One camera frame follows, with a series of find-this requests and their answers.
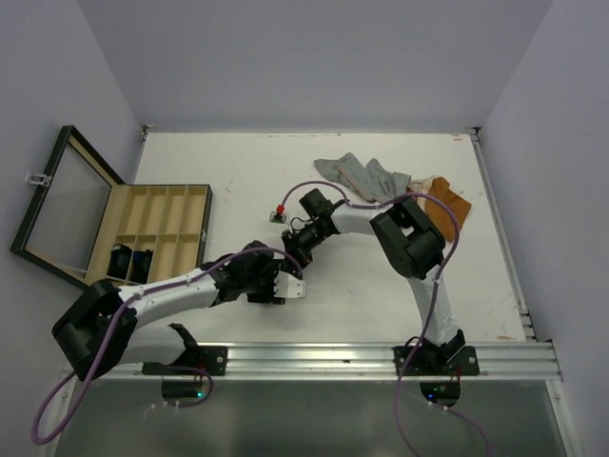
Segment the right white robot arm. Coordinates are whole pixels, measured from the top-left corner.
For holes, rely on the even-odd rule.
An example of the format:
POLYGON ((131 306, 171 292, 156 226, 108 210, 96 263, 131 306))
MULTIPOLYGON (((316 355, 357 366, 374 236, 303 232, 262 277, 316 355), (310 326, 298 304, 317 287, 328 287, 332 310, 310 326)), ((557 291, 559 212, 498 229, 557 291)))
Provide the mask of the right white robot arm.
POLYGON ((308 219, 302 228, 282 233, 285 251, 304 268, 313 260, 313 249, 333 235, 374 236, 389 265, 407 280, 422 318, 418 345, 406 349, 403 357, 410 358, 418 370, 439 374, 455 366, 465 339, 443 283, 450 256, 443 253, 442 233, 415 199, 404 196, 378 206, 347 200, 332 203, 313 189, 300 199, 300 205, 308 219))

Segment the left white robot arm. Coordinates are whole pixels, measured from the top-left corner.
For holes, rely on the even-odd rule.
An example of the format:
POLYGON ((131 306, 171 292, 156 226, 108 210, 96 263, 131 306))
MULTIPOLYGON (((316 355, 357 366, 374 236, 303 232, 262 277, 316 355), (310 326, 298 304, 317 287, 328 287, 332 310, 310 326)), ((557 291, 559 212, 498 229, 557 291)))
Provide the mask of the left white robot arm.
POLYGON ((99 280, 82 292, 51 334, 75 376, 82 382, 92 381, 125 362, 136 333, 144 327, 187 310, 233 302, 242 295, 272 297, 281 272, 303 278, 291 254, 254 241, 168 280, 125 287, 99 280))

